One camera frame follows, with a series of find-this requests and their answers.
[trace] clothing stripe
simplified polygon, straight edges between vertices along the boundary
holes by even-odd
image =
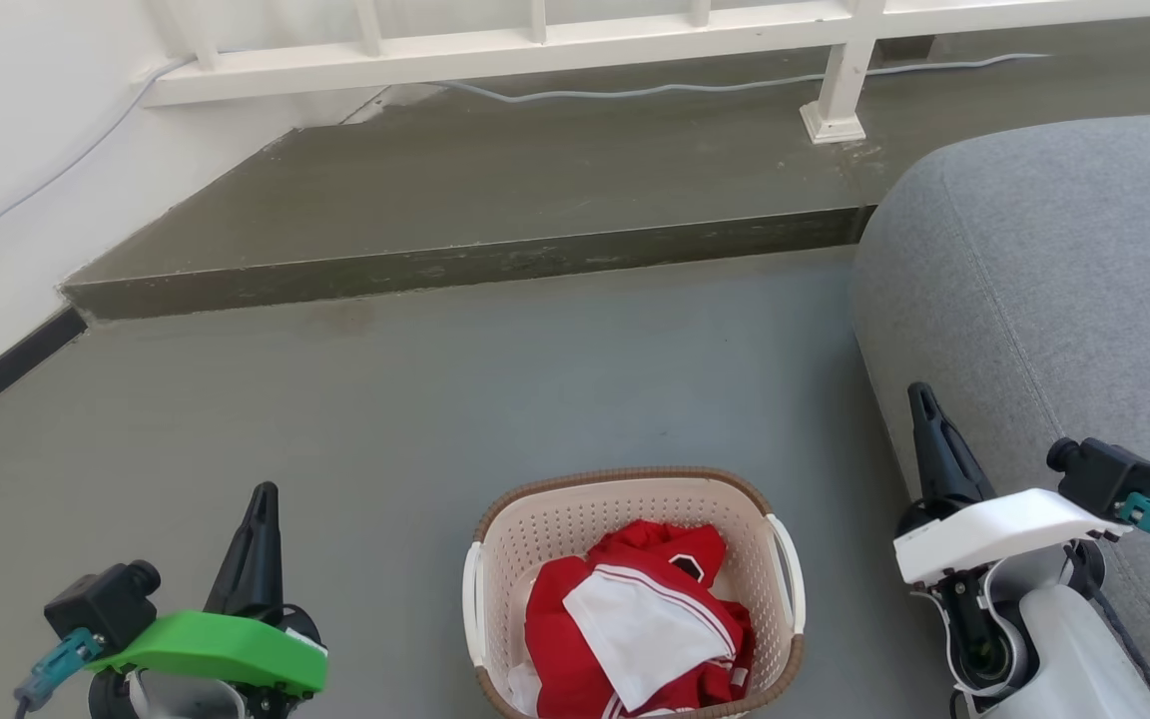
[[[639,569],[634,569],[631,567],[616,567],[613,564],[598,564],[597,568],[593,569],[593,574],[601,574],[603,578],[613,579],[613,581],[621,582],[635,582],[647,590],[657,592],[659,596],[665,597],[666,601],[672,602],[681,606],[681,609],[689,610],[691,614],[697,617],[702,622],[708,625],[716,632],[716,636],[726,642],[726,649],[730,652],[730,658],[734,659],[736,653],[735,640],[731,640],[730,632],[727,632],[726,625],[722,624],[721,619],[718,619],[712,610],[703,605],[703,602],[698,602],[695,597],[685,595],[683,592],[670,590],[670,588],[664,587],[661,583],[649,578],[647,574]]]

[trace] perforated basket wall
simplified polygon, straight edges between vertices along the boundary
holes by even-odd
[[[739,716],[774,701],[798,672],[804,650],[804,591],[787,536],[783,564],[775,522],[766,499],[747,482],[718,469],[649,467],[576,474],[516,488],[485,513],[475,540],[475,624],[481,624],[478,679],[499,713],[521,713],[507,704],[507,673],[523,658],[523,619],[529,582],[549,559],[581,556],[603,535],[635,519],[684,527],[713,525],[726,540],[721,582],[752,615],[757,649],[743,701],[680,718]],[[785,579],[793,578],[793,587]],[[466,622],[470,611],[466,609]]]

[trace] red and white jacket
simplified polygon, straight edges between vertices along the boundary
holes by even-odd
[[[660,716],[743,699],[747,610],[716,601],[726,542],[711,526],[630,523],[588,559],[543,565],[526,605],[542,719]]]

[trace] white cable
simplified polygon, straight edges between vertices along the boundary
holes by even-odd
[[[130,102],[128,102],[126,108],[123,109],[123,113],[118,114],[118,117],[116,120],[114,120],[114,123],[109,124],[109,128],[105,129],[105,132],[101,132],[100,137],[95,138],[95,141],[92,141],[91,145],[87,145],[86,150],[83,150],[77,155],[75,155],[70,161],[66,162],[63,168],[60,168],[55,173],[52,173],[51,177],[45,178],[45,181],[41,182],[40,185],[38,185],[38,186],[33,188],[33,190],[24,193],[24,196],[20,197],[20,199],[17,199],[17,200],[13,201],[10,205],[6,206],[6,208],[1,208],[0,209],[0,220],[3,219],[6,214],[10,213],[10,211],[13,211],[15,208],[18,208],[20,205],[24,204],[24,201],[26,201],[29,199],[32,199],[33,196],[36,196],[39,192],[46,190],[46,188],[49,186],[51,183],[56,182],[61,176],[63,176],[66,173],[68,173],[69,170],[71,170],[74,168],[74,165],[77,165],[78,162],[82,162],[84,158],[87,158],[87,155],[91,155],[92,154],[92,150],[95,150],[95,147],[99,147],[100,143],[105,141],[105,138],[108,138],[110,135],[113,135],[113,132],[115,131],[115,129],[117,129],[120,127],[120,124],[123,123],[123,120],[125,120],[128,117],[128,115],[132,114],[132,109],[136,109],[136,106],[140,105],[141,97],[145,97],[145,93],[147,91],[150,91],[150,87],[154,85],[154,81],[155,79],[159,79],[160,77],[164,76],[164,74],[171,72],[171,70],[174,70],[174,69],[182,68],[182,67],[184,67],[184,64],[191,63],[191,61],[193,61],[191,58],[187,58],[187,59],[184,59],[184,60],[177,60],[177,61],[174,61],[174,63],[168,63],[163,68],[159,68],[159,69],[154,70],[154,72],[151,72],[150,77],[147,77],[146,81],[145,81],[145,83],[143,83],[143,85],[140,86],[140,90],[138,90],[136,92],[136,97],[133,97],[132,100]]]
[[[1034,53],[1010,53],[1009,55],[998,55],[987,60],[973,60],[973,61],[959,61],[959,63],[923,63],[923,64],[900,64],[897,68],[875,68],[867,70],[867,76],[895,76],[899,72],[921,72],[921,70],[964,70],[964,69],[975,69],[975,68],[987,68],[988,64],[1004,63],[1009,60],[1027,60],[1033,58],[1049,58],[1049,55],[1040,55]],[[489,97],[489,99],[498,100],[499,102],[508,102],[509,105],[518,102],[532,102],[535,100],[549,100],[553,97],[577,97],[581,100],[622,100],[627,97],[645,97],[649,94],[660,94],[661,92],[670,92],[675,90],[688,91],[688,92],[739,92],[744,90],[757,90],[757,87],[779,87],[781,85],[795,85],[799,82],[812,82],[821,81],[822,72],[813,74],[813,76],[797,76],[781,79],[762,79],[759,82],[746,82],[744,85],[660,85],[658,87],[645,87],[645,90],[624,90],[622,92],[586,92],[583,90],[553,90],[551,92],[535,92],[535,94],[498,94],[498,92],[492,92],[489,90],[483,90],[483,87],[466,85],[462,82],[455,81],[444,81],[434,82],[429,85],[439,85],[443,87],[455,87],[455,90],[462,90],[466,92],[471,92],[471,94],[480,94],[483,97]]]
[[[876,68],[867,70],[867,74],[868,76],[894,76],[894,74],[921,72],[921,70],[975,69],[975,68],[987,68],[988,64],[1004,63],[1004,61],[1007,60],[1026,60],[1033,58],[1049,58],[1049,55],[1041,55],[1033,53],[1010,53],[1009,55],[998,55],[996,58],[990,58],[987,60],[959,61],[959,63],[903,64],[903,67],[897,67],[897,68]],[[114,120],[114,123],[110,124],[105,132],[101,132],[100,137],[95,138],[95,141],[92,141],[91,145],[87,145],[86,150],[79,152],[76,155],[76,158],[71,159],[68,163],[66,163],[63,168],[52,174],[52,176],[46,178],[46,181],[41,182],[40,185],[33,188],[33,190],[26,192],[26,194],[20,197],[18,200],[13,201],[10,205],[6,206],[6,208],[1,208],[0,220],[3,219],[6,214],[10,213],[10,211],[18,208],[20,205],[24,204],[24,201],[32,199],[33,196],[46,190],[46,188],[49,186],[51,183],[56,182],[61,176],[71,170],[74,168],[74,165],[82,162],[84,158],[91,155],[92,151],[95,150],[95,147],[100,146],[100,143],[105,141],[106,138],[113,135],[115,129],[122,125],[123,120],[125,120],[128,115],[132,114],[132,109],[136,109],[136,106],[140,105],[141,97],[145,97],[145,93],[150,91],[150,87],[154,85],[155,79],[159,79],[160,77],[164,76],[164,74],[171,72],[171,70],[174,69],[183,67],[183,64],[191,63],[191,61],[192,59],[177,60],[174,61],[174,63],[168,63],[163,68],[159,68],[154,72],[150,74],[150,77],[147,77],[145,83],[143,83],[140,90],[136,92],[136,97],[133,97],[132,100],[126,105],[126,109],[123,109],[123,113],[120,114],[116,120]],[[455,81],[432,82],[428,83],[428,85],[455,87],[455,90],[462,90],[465,92],[471,92],[471,94],[489,97],[489,99],[492,100],[498,100],[508,104],[519,104],[519,102],[530,102],[534,100],[547,100],[547,99],[553,99],[553,97],[576,97],[576,99],[585,99],[585,100],[615,100],[615,99],[627,99],[627,97],[645,97],[649,94],[660,94],[661,92],[670,92],[675,90],[690,91],[690,92],[738,92],[743,90],[757,90],[757,87],[779,87],[781,85],[793,85],[793,83],[812,82],[821,79],[822,79],[822,74],[813,74],[813,76],[798,76],[798,77],[781,78],[781,79],[766,79],[761,82],[747,82],[744,83],[744,85],[718,85],[718,86],[661,85],[658,87],[645,87],[645,90],[627,90],[623,92],[585,92],[578,90],[557,90],[552,92],[535,92],[535,94],[521,94],[516,97],[507,94],[498,94],[498,92],[483,90],[483,87],[466,85],[462,82],[455,82]]]

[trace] sofa seam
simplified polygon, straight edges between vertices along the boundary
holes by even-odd
[[[1005,313],[1004,306],[1000,305],[1000,300],[996,297],[996,291],[994,283],[991,283],[991,277],[987,273],[984,266],[982,266],[982,259],[977,255],[977,250],[973,245],[971,232],[968,231],[967,224],[961,215],[961,211],[957,208],[956,196],[952,192],[952,185],[949,182],[949,165],[953,160],[952,152],[944,152],[943,161],[940,163],[938,178],[940,184],[943,186],[944,196],[949,200],[949,208],[952,209],[952,216],[956,220],[954,224],[957,231],[956,236],[961,240],[964,250],[968,260],[971,260],[972,268],[975,269],[976,277],[982,285],[982,291],[988,297],[989,305],[994,308],[996,319],[1003,327],[1005,332],[1005,339],[1009,341],[1010,355],[1018,360],[1019,367],[1022,368],[1023,377],[1027,380],[1026,388],[1027,395],[1032,400],[1036,401],[1037,408],[1041,413],[1045,415],[1045,421],[1050,428],[1055,430],[1055,438],[1063,436],[1063,427],[1060,427],[1058,419],[1055,418],[1055,411],[1049,405],[1045,399],[1044,391],[1041,390],[1041,383],[1036,382],[1035,373],[1033,372],[1032,364],[1027,360],[1027,354],[1022,351],[1022,345],[1019,344],[1018,337],[1014,336],[1013,324],[1010,322],[1010,316]],[[1117,568],[1126,583],[1130,584],[1133,592],[1138,597],[1140,604],[1150,610],[1150,595],[1145,591],[1144,582],[1138,581],[1135,573],[1132,572],[1130,561],[1124,559],[1121,551],[1118,546],[1110,546],[1112,556],[1117,560]]]

